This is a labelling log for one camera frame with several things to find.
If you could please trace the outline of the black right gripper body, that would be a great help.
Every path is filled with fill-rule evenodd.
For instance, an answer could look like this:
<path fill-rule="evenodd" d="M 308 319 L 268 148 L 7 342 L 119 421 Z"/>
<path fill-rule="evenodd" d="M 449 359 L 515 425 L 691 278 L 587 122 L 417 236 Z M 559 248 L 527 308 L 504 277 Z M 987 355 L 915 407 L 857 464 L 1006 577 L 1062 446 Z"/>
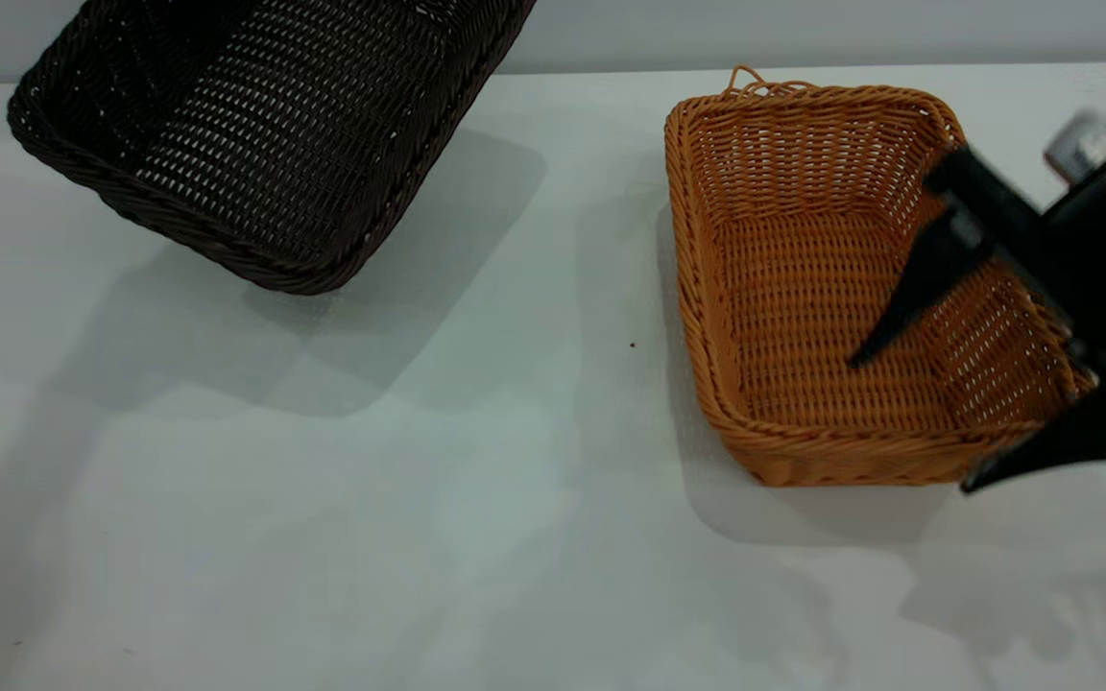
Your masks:
<path fill-rule="evenodd" d="M 997 253 L 1067 321 L 1079 360 L 1106 384 L 1106 117 L 1071 118 L 1050 137 L 1044 161 L 1066 185 L 1045 211 L 969 146 L 936 163 L 926 187 L 987 230 Z"/>

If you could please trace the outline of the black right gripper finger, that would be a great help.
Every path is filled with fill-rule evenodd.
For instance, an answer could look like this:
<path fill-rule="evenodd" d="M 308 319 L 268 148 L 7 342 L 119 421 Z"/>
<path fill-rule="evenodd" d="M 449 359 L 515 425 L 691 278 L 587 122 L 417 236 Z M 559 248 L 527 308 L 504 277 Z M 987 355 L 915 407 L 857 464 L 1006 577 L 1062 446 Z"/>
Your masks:
<path fill-rule="evenodd" d="M 995 242 L 967 213 L 943 213 L 922 228 L 912 242 L 902 274 L 869 336 L 852 354 L 859 369 L 949 296 L 995 252 Z"/>
<path fill-rule="evenodd" d="M 1079 398 L 1025 441 L 980 461 L 961 481 L 961 491 L 972 494 L 1045 469 L 1100 461 L 1106 461 L 1106 385 Z"/>

